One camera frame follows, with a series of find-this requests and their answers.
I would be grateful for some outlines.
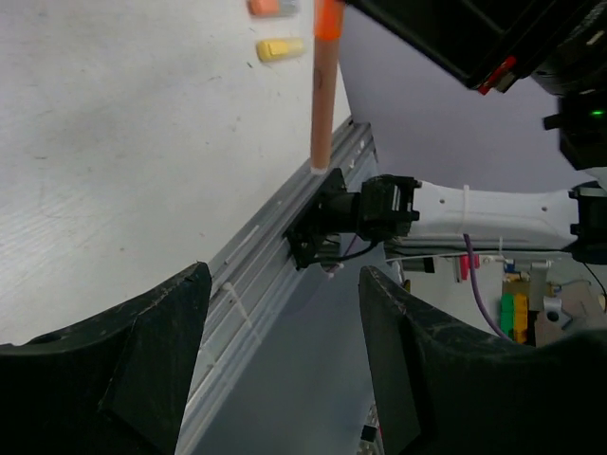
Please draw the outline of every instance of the white cable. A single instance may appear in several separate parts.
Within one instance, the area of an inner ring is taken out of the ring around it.
[[[475,254],[479,256],[487,256],[489,254],[499,254],[503,256],[505,253],[519,253],[519,254],[552,254],[559,253],[560,251],[526,251],[526,250],[506,250],[506,251],[477,251]],[[466,251],[458,253],[438,253],[438,254],[425,254],[422,256],[399,256],[397,258],[386,259],[386,263],[393,263],[396,261],[407,261],[410,259],[427,259],[427,258],[454,258],[458,256],[466,256]]]

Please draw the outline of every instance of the gray wall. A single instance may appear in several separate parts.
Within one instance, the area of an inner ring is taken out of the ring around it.
[[[490,191],[552,191],[591,179],[543,130],[556,103],[533,81],[481,97],[352,8],[340,62],[353,115],[373,125],[386,173]]]

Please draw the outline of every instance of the wire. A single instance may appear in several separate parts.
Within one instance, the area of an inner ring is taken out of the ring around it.
[[[388,250],[389,252],[395,253],[395,254],[401,254],[403,256],[407,256],[408,254],[411,254],[411,252],[406,252],[406,251],[402,251],[400,249],[398,249],[399,247],[408,247],[411,249],[419,249],[419,248],[423,248],[422,246],[392,246],[392,245],[387,245],[386,246],[386,250]],[[451,254],[451,253],[459,253],[461,254],[466,254],[466,249],[465,248],[456,248],[456,247],[452,247],[452,246],[437,246],[436,249],[438,250],[442,250],[444,252],[439,252],[439,253],[433,253],[433,256],[443,256],[446,254]],[[531,253],[531,254],[544,254],[544,253],[562,253],[561,250],[559,249],[504,249],[502,248],[501,250],[497,250],[497,249],[492,249],[492,248],[474,248],[474,251],[477,254],[503,254],[503,253]]]
[[[360,256],[367,254],[369,251],[374,249],[377,245],[379,245],[379,242],[372,242],[369,246],[362,249],[358,253],[341,256],[340,258],[331,258],[331,257],[325,256],[322,258],[315,259],[314,261],[310,261],[308,264],[312,265],[312,264],[319,264],[319,263],[343,263],[345,261],[350,261],[352,259],[356,259],[356,258],[359,258]]]
[[[474,249],[472,248],[472,242],[470,241],[470,236],[468,234],[464,234],[464,242],[466,242],[466,250],[468,253],[468,259],[469,259],[469,263],[470,263],[470,268],[469,268],[470,282],[472,284],[472,293],[474,294],[474,299],[476,300],[476,305],[478,306],[478,309],[481,311],[481,314],[483,315],[483,318],[485,319],[487,324],[489,324],[489,327],[491,327],[491,329],[493,329],[493,332],[495,332],[499,337],[511,341],[510,337],[508,335],[506,335],[504,332],[502,332],[502,330],[498,327],[498,325],[495,323],[495,321],[491,318],[491,316],[489,315],[489,313],[487,311],[487,308],[483,304],[483,299],[481,298],[481,291],[479,290],[478,281],[476,280],[476,269],[474,268],[474,265],[473,265],[474,264]]]
[[[354,248],[354,245],[357,242],[358,239],[358,235],[353,235],[352,236],[352,241],[350,242],[350,245],[348,245],[348,247],[345,249],[343,255],[347,256],[348,254],[350,254],[350,251],[352,251],[352,248]],[[327,273],[329,274],[329,276],[333,276],[333,274],[335,272],[337,272],[340,269],[340,264],[335,264],[333,265],[329,270],[327,270]]]
[[[398,258],[390,258],[387,259],[386,262],[387,263],[393,263],[395,261],[407,261],[408,259],[426,259],[426,258],[455,258],[455,257],[459,257],[462,256],[464,254],[466,254],[467,251],[466,250],[462,250],[458,253],[437,253],[437,254],[423,254],[420,256],[402,256],[402,257],[398,257]],[[504,255],[504,253],[519,253],[519,254],[524,254],[524,253],[528,253],[528,254],[545,254],[545,253],[562,253],[562,251],[559,251],[557,249],[553,249],[553,250],[528,250],[528,249],[503,249],[502,251],[498,251],[498,250],[480,250],[477,251],[477,253],[479,254],[501,254]]]
[[[592,268],[590,268],[590,266],[587,263],[582,263],[582,265],[588,269],[588,271],[592,275],[592,278],[595,279],[595,281],[600,286],[600,289],[603,291],[603,297],[607,300],[607,291],[605,291],[605,286],[603,286],[603,283],[600,282],[600,280],[598,279],[597,274],[592,270]],[[605,304],[604,312],[607,313],[607,303]]]

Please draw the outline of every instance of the black cable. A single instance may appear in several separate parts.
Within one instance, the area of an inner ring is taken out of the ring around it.
[[[604,308],[604,312],[607,313],[607,291],[605,291],[605,286],[603,286],[603,283],[600,282],[600,280],[598,279],[598,276],[595,272],[593,272],[592,268],[590,268],[588,266],[587,263],[582,263],[582,265],[584,267],[586,267],[588,269],[588,271],[590,272],[590,274],[592,275],[592,277],[595,279],[595,281],[598,283],[598,285],[600,286],[600,289],[603,291],[603,297],[605,298],[605,308]]]
[[[360,256],[367,254],[369,251],[371,251],[377,245],[379,245],[379,242],[372,242],[369,246],[362,249],[358,253],[348,254],[346,256],[341,256],[340,258],[331,258],[331,257],[318,258],[318,259],[315,259],[314,261],[310,261],[309,264],[312,265],[312,264],[319,264],[319,263],[343,263],[345,261],[350,261],[351,259],[356,259],[356,258],[359,258]]]
[[[429,251],[428,248],[424,248],[423,246],[409,246],[409,248],[411,249],[422,249],[424,252],[420,253],[420,252],[416,252],[416,251],[402,251],[400,249],[396,249],[393,246],[386,246],[386,251],[388,251],[389,253],[393,253],[393,254],[400,254],[403,256],[403,259],[406,259],[407,256],[417,256],[417,255],[427,255],[427,256],[442,256],[442,255],[446,255],[446,254],[451,254],[451,253],[462,253],[463,255],[466,254],[466,249],[465,248],[456,248],[453,246],[437,246],[434,248],[434,252],[427,252]],[[510,252],[514,252],[514,253],[561,253],[562,251],[559,249],[506,249],[506,248],[502,248],[502,252],[503,253],[507,253],[508,251]],[[497,248],[474,248],[474,252],[477,254],[483,254],[483,253],[497,253],[498,249]]]

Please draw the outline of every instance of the yellow marker cap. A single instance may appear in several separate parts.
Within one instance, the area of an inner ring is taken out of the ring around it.
[[[275,62],[298,57],[304,52],[304,40],[301,38],[275,38],[257,43],[257,56],[262,62]]]

